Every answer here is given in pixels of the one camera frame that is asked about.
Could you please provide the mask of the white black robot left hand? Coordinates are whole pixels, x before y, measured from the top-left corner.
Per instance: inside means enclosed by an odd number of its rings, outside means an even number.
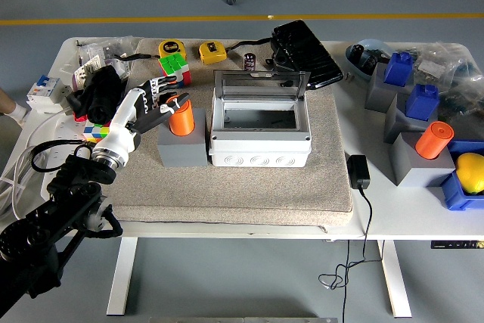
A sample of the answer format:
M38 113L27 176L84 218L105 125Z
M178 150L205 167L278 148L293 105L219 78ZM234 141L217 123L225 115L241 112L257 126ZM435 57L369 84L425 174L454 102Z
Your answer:
M188 102L187 93L163 103L157 101L160 91L177 87L174 76L164 76L130 89L110 122L107 136L92 150L92 159L114 169L124 167L129 154L139 146L141 135L167 121Z

